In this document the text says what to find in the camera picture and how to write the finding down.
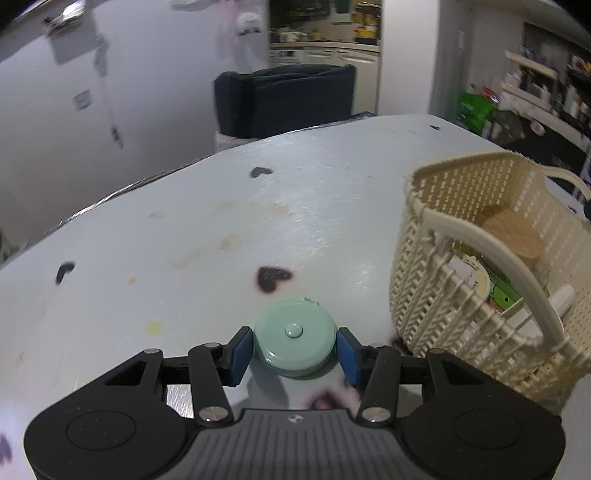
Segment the mint green tape measure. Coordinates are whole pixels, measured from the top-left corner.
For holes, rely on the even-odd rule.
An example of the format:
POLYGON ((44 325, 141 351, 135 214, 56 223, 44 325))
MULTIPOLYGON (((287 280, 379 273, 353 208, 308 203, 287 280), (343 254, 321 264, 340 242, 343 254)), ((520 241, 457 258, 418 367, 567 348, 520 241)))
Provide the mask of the mint green tape measure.
POLYGON ((294 299, 267 308, 253 328, 260 361, 286 377, 315 374, 335 349, 337 325, 318 302, 294 299))

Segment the cream woven plastic basket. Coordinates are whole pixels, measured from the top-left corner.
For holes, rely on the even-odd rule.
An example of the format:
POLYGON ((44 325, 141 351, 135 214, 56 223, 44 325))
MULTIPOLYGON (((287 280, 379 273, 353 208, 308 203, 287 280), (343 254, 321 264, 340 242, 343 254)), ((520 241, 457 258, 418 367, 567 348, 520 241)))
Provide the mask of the cream woven plastic basket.
POLYGON ((575 174, 507 150, 447 160, 408 179, 390 309, 417 356, 447 350, 535 401, 590 372, 590 207, 575 174), (527 265, 482 228, 508 209, 544 244, 527 265))

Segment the round wooden lid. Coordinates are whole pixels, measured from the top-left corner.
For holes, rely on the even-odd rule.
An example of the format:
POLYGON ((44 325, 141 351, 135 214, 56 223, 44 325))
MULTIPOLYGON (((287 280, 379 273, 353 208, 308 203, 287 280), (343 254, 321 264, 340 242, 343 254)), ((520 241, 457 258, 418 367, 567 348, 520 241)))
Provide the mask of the round wooden lid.
POLYGON ((529 221, 517 212, 500 210, 486 219, 482 228, 503 242, 527 265, 535 265, 542 256, 542 240, 529 221))

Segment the dark navy chair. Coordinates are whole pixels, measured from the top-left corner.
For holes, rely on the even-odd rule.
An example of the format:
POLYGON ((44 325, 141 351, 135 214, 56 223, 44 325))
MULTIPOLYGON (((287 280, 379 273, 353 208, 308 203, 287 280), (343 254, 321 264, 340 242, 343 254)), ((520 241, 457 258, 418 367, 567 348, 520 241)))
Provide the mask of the dark navy chair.
POLYGON ((298 64, 249 74, 223 72, 213 82, 218 130, 264 139, 352 117, 356 68, 298 64))

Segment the green bag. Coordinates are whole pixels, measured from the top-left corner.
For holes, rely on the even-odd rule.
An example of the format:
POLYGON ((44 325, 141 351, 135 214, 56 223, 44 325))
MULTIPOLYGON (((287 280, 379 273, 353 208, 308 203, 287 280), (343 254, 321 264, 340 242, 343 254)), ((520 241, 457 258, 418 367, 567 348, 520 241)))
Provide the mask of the green bag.
POLYGON ((493 118, 497 107, 498 103, 488 97, 463 91, 459 97, 457 124, 474 134, 481 135, 486 122, 493 118))

